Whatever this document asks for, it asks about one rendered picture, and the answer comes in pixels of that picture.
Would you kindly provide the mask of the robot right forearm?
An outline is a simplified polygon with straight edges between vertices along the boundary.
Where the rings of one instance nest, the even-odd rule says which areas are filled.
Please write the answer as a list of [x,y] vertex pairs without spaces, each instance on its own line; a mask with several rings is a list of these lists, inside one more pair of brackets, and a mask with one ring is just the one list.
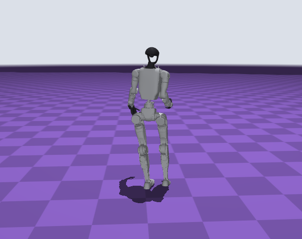
[[162,102],[164,103],[164,105],[166,107],[172,107],[173,103],[170,102],[169,97],[168,97],[168,93],[166,92],[165,94],[165,99],[162,99]]

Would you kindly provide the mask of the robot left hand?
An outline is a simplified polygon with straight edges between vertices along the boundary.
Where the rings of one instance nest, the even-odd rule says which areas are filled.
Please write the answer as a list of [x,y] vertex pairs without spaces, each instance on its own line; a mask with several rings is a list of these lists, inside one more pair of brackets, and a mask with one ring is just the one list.
[[131,114],[132,114],[132,115],[135,114],[135,113],[137,113],[136,110],[139,111],[139,109],[135,108],[135,106],[131,107],[130,105],[128,105],[128,107],[129,107],[129,109],[131,110]]

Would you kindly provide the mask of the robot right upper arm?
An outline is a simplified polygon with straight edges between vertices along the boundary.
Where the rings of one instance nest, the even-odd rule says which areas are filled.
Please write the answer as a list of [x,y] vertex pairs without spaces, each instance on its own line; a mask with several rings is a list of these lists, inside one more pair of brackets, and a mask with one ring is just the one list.
[[160,70],[160,76],[162,77],[161,80],[161,91],[159,92],[159,98],[161,99],[165,99],[165,94],[168,88],[168,83],[169,83],[169,79],[170,79],[170,74],[169,72],[165,71],[165,70]]

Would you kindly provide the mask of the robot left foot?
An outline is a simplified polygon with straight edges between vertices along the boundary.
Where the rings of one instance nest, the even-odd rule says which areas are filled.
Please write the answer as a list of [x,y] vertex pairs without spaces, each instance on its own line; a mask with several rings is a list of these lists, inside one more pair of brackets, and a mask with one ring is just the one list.
[[154,180],[150,179],[150,182],[148,180],[144,184],[144,189],[150,189],[150,187],[154,184]]

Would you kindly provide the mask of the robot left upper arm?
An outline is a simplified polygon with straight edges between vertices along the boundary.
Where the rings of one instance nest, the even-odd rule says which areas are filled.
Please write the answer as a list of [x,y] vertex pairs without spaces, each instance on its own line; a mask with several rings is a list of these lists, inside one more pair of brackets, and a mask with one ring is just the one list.
[[131,89],[131,94],[137,94],[138,93],[138,88],[137,88],[137,85],[138,85],[138,82],[139,82],[139,70],[140,69],[135,69],[133,72],[132,72],[132,89]]

